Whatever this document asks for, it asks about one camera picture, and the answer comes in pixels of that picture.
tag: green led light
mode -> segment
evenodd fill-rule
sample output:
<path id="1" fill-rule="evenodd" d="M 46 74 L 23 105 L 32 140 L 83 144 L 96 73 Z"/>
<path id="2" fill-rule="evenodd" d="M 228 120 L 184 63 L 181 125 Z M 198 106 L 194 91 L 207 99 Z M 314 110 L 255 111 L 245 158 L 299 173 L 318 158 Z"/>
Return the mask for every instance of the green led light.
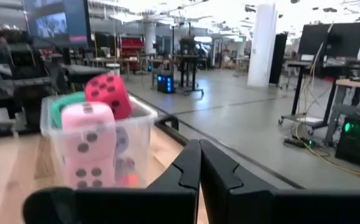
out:
<path id="1" fill-rule="evenodd" d="M 344 130 L 345 130 L 346 132 L 348 132 L 350 126 L 351 126 L 351 125 L 350 125 L 349 123 L 346 123 L 346 125 L 344 126 Z"/>

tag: monitor screen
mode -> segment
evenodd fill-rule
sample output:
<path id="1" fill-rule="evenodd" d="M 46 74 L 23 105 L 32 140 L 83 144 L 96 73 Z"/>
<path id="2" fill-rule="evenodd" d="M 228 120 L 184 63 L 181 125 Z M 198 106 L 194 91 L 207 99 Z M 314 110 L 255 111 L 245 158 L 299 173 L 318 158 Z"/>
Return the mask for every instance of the monitor screen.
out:
<path id="1" fill-rule="evenodd" d="M 36 47 L 91 45 L 87 0 L 22 0 L 28 31 Z"/>

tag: gray concrete floor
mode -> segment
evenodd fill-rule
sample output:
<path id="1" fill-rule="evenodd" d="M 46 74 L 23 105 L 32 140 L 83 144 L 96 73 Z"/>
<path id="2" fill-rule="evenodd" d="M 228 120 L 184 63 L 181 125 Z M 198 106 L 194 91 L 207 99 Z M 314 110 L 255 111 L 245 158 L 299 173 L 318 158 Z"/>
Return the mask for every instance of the gray concrete floor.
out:
<path id="1" fill-rule="evenodd" d="M 278 126 L 278 119 L 290 114 L 292 88 L 289 91 L 274 86 L 251 88 L 245 76 L 234 77 L 234 73 L 232 70 L 200 71 L 197 81 L 205 90 L 204 97 L 200 92 L 191 96 L 158 93 L 150 89 L 150 76 L 131 76 L 126 86 L 133 95 L 159 108 L 161 115 L 177 115 L 181 121 L 180 134 L 189 139 L 210 139 L 241 165 L 280 188 L 294 187 L 280 180 L 283 177 L 308 189 L 360 189 L 359 177 L 333 167 L 306 150 L 283 145 L 284 136 L 290 135 L 292 122 L 285 121 Z M 331 83 L 315 80 L 313 95 L 317 98 L 330 87 Z M 309 113 L 323 117 L 328 95 L 329 91 Z M 305 97 L 302 95 L 301 99 L 303 110 Z M 313 100 L 309 96 L 307 101 L 309 106 Z M 321 141 L 325 132 L 326 128 L 316 130 L 313 137 Z M 360 170 L 358 166 L 335 159 L 334 150 L 322 150 L 330 153 L 330 161 Z M 278 173 L 280 179 L 256 163 Z"/>

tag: ceiling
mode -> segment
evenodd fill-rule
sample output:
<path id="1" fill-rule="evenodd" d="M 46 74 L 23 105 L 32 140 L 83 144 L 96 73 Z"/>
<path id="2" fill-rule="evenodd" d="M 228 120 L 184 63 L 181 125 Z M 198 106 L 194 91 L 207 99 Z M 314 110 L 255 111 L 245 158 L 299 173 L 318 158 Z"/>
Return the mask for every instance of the ceiling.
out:
<path id="1" fill-rule="evenodd" d="M 115 18 L 123 23 L 154 21 L 170 25 L 191 21 L 193 27 L 208 29 L 210 34 L 248 34 L 256 21 L 253 11 L 261 2 L 275 2 L 282 15 L 277 20 L 277 32 L 300 35 L 304 24 L 316 21 L 360 21 L 360 0 L 300 0 L 296 4 L 290 0 L 88 1 L 90 11 L 93 11 L 90 17 Z M 0 0 L 0 4 L 15 8 L 21 6 L 21 0 Z"/>

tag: clear plastic bin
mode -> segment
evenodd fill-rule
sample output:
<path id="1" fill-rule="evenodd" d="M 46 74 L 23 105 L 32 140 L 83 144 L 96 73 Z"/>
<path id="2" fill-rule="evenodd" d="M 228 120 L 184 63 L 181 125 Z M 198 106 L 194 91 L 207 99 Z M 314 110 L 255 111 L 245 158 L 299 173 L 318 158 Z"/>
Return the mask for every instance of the clear plastic bin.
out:
<path id="1" fill-rule="evenodd" d="M 42 100 L 40 131 L 53 143 L 66 184 L 72 188 L 146 187 L 150 130 L 157 119 L 157 112 L 130 96 L 133 108 L 131 117 L 104 124 L 103 127 L 105 130 L 112 132 L 114 129 L 116 132 L 118 143 L 112 146 L 115 153 L 112 158 L 108 158 L 111 159 L 109 166 L 112 166 L 107 167 L 107 161 L 103 160 L 77 162 L 74 166 L 75 159 L 68 158 L 66 153 L 70 147 L 69 142 L 73 142 L 74 139 L 84 139 L 86 133 L 95 131 L 101 126 L 96 124 L 96 126 L 69 131 L 57 128 L 50 115 L 50 106 L 59 97 L 49 96 Z"/>

